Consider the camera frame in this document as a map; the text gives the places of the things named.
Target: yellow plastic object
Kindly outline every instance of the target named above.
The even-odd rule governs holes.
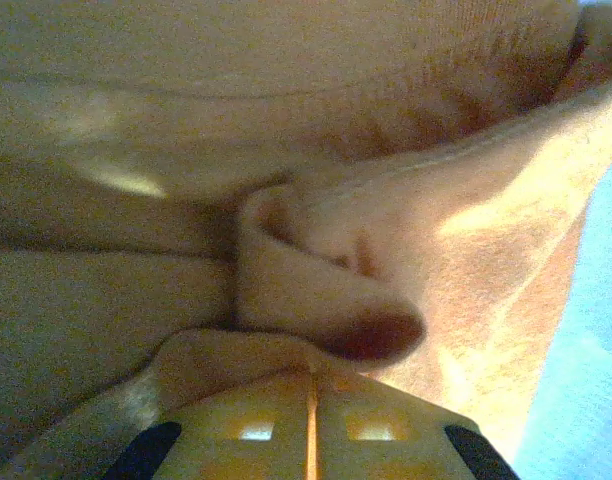
[[[156,479],[476,479],[444,432],[475,423],[359,375],[282,373],[162,421],[182,432]]]

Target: beige sweater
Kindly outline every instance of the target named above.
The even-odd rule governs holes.
[[[215,326],[275,333],[174,337],[158,409],[334,366],[512,458],[612,162],[612,6],[63,3],[0,0],[0,465]]]

